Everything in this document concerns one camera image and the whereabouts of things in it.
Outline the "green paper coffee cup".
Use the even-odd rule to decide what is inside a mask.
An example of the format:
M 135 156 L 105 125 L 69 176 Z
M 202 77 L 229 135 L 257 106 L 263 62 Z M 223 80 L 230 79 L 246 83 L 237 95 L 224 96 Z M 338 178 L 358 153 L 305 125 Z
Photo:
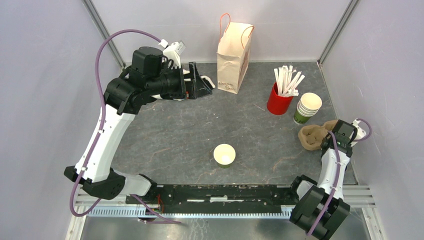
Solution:
M 231 145 L 223 143 L 215 147 L 213 158 L 220 168 L 226 169 L 234 162 L 236 151 Z

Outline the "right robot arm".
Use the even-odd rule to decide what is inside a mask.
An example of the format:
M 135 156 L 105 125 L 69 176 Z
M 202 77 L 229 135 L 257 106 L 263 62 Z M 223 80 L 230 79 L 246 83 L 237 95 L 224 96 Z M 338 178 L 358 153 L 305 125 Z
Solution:
M 331 120 L 322 126 L 306 125 L 298 132 L 306 150 L 321 150 L 319 179 L 298 176 L 288 191 L 289 199 L 295 203 L 289 220 L 307 236 L 329 240 L 350 214 L 351 207 L 344 201 L 343 194 L 346 167 L 354 145 L 372 134 L 372 127 L 365 131 L 360 123 L 367 121 L 362 118 L 351 123 Z

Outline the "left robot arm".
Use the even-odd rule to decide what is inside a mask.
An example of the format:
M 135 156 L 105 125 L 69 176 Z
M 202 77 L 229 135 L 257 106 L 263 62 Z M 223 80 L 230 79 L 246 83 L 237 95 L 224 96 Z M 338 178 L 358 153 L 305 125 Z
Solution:
M 131 65 L 108 83 L 89 146 L 78 163 L 64 171 L 90 196 L 112 200 L 120 194 L 135 194 L 145 204 L 156 200 L 157 190 L 151 179 L 118 172 L 111 164 L 124 133 L 142 106 L 157 99 L 195 100 L 212 94 L 213 82 L 199 74 L 195 62 L 184 70 L 178 56 L 171 47 L 140 47 L 133 52 Z

